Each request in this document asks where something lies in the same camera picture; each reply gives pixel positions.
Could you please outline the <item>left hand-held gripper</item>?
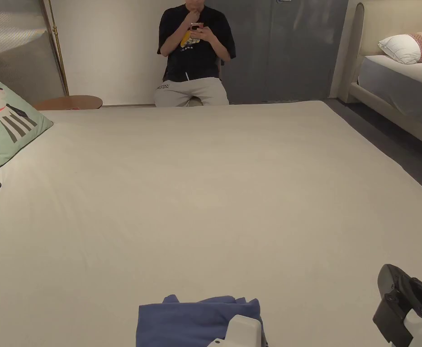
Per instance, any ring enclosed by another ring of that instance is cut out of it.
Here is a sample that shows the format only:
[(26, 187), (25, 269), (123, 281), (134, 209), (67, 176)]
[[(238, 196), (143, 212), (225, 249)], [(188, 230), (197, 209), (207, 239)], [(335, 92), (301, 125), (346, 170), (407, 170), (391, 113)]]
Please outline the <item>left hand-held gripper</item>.
[(212, 347), (266, 347), (263, 324), (258, 319), (235, 315), (229, 322), (224, 339), (214, 339)]

